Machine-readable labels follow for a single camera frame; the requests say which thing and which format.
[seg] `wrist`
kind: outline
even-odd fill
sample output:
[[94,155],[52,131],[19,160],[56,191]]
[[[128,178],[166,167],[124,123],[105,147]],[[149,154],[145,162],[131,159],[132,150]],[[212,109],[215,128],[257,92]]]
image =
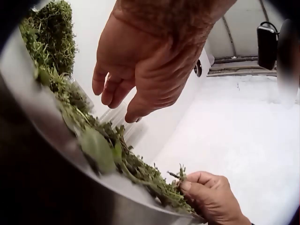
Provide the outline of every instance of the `wrist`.
[[238,221],[235,223],[235,225],[252,225],[252,223],[247,217],[241,215]]
[[153,36],[180,44],[205,42],[214,23],[203,0],[117,0],[113,16]]

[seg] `green leaf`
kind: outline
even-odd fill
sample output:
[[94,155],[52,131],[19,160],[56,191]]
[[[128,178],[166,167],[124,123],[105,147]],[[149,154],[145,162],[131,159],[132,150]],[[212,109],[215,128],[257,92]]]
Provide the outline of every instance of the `green leaf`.
[[75,132],[75,127],[74,127],[74,123],[72,122],[71,117],[68,115],[67,111],[62,108],[61,110],[61,114],[62,114],[62,118],[64,119],[65,124],[67,125],[67,127],[76,134]]
[[43,86],[50,86],[50,75],[45,70],[40,69],[39,70],[39,78],[40,82]]
[[34,78],[35,80],[38,79],[38,68],[35,68],[35,69],[34,69],[33,78]]
[[112,150],[107,140],[95,129],[86,127],[79,139],[82,151],[93,158],[102,174],[116,169]]
[[119,140],[116,142],[115,147],[112,149],[112,154],[115,163],[120,164],[122,162],[122,146]]

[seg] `knuckle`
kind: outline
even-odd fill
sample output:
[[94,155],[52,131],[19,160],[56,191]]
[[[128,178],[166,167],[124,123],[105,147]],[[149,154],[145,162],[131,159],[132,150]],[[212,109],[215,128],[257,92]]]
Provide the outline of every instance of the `knuckle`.
[[225,176],[221,176],[221,181],[222,181],[224,184],[229,184],[229,180],[228,180],[227,177],[225,177]]

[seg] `hand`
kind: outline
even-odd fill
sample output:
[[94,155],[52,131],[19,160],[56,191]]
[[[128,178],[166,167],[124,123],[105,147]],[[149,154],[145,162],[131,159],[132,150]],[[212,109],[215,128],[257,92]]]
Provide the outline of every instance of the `hand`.
[[214,23],[235,1],[117,0],[98,44],[94,93],[116,108],[136,86],[125,116],[129,123],[171,106]]
[[226,177],[195,172],[187,176],[180,188],[189,203],[200,209],[208,224],[251,225],[242,214]]

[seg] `stainless steel bowl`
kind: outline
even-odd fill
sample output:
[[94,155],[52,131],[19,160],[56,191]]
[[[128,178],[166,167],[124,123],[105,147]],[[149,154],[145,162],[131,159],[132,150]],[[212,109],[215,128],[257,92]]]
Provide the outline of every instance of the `stainless steel bowl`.
[[0,193],[5,206],[0,218],[13,224],[192,222],[190,215],[162,208],[144,188],[119,174],[96,176],[53,94],[34,81],[33,71],[17,29],[0,61]]

